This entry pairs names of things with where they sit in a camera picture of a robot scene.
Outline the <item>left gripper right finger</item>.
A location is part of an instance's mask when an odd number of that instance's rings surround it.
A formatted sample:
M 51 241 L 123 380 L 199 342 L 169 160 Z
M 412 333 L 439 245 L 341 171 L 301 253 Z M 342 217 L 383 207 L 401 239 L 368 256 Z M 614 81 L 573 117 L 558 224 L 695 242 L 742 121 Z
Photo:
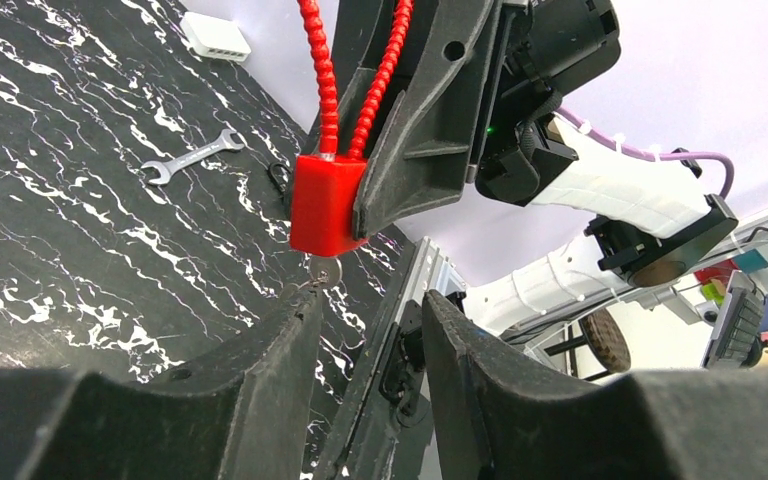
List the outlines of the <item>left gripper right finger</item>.
M 436 291 L 422 339 L 446 479 L 768 479 L 768 371 L 595 385 L 523 355 Z

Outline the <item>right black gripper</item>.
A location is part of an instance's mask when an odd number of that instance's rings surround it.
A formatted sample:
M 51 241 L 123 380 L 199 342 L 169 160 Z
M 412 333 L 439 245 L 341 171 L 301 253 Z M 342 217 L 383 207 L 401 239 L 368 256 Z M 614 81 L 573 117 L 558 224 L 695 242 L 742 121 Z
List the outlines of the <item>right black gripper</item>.
M 338 89 L 339 153 L 348 151 L 399 1 L 342 1 L 327 39 Z M 413 1 L 398 65 L 367 141 L 352 233 L 457 202 L 492 118 L 520 118 L 569 95 L 621 55 L 610 1 Z M 491 100 L 491 73 L 495 83 Z M 305 155 L 318 152 L 320 112 Z

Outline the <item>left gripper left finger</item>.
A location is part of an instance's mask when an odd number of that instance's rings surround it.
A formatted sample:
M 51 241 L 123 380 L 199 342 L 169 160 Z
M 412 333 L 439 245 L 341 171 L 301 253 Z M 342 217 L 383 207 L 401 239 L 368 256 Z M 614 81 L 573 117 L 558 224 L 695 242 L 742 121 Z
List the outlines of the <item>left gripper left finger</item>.
M 147 383 L 0 368 L 0 479 L 296 479 L 323 295 Z

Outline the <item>red cable lock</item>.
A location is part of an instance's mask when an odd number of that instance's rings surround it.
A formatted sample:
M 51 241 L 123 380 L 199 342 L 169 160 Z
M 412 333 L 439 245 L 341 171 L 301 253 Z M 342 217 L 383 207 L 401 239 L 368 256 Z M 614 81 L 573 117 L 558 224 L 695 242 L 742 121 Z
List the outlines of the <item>red cable lock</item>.
M 296 162 L 290 245 L 314 256 L 336 257 L 364 243 L 352 233 L 352 207 L 366 170 L 364 150 L 398 65 L 414 2 L 401 0 L 397 3 L 385 52 L 344 155 L 339 153 L 338 147 L 337 80 L 319 5 L 316 1 L 300 1 L 298 5 L 316 73 L 321 124 L 318 152 L 300 155 Z

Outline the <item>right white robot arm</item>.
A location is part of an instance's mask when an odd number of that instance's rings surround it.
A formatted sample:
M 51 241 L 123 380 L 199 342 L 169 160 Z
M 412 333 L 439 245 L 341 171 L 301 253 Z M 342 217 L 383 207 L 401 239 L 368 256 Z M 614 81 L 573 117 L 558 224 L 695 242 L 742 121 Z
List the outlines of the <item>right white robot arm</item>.
M 602 139 L 563 96 L 610 68 L 619 28 L 607 1 L 387 2 L 360 67 L 340 90 L 320 9 L 299 5 L 318 84 L 320 131 L 298 158 L 290 242 L 311 284 L 405 216 L 458 200 L 466 184 L 511 205 L 593 214 L 585 231 L 460 301 L 501 335 L 599 294 L 684 276 L 737 225 L 704 192 L 697 152 L 653 154 Z

